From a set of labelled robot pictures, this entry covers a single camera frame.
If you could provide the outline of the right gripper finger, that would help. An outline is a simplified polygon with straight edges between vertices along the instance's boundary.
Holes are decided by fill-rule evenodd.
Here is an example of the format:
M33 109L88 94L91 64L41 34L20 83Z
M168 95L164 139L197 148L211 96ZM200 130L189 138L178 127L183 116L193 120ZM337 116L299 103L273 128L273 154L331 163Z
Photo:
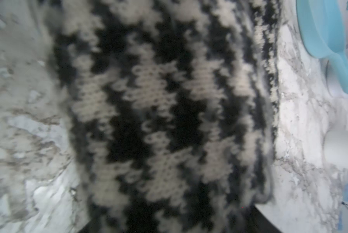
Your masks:
M281 233L255 206L248 214L248 233Z

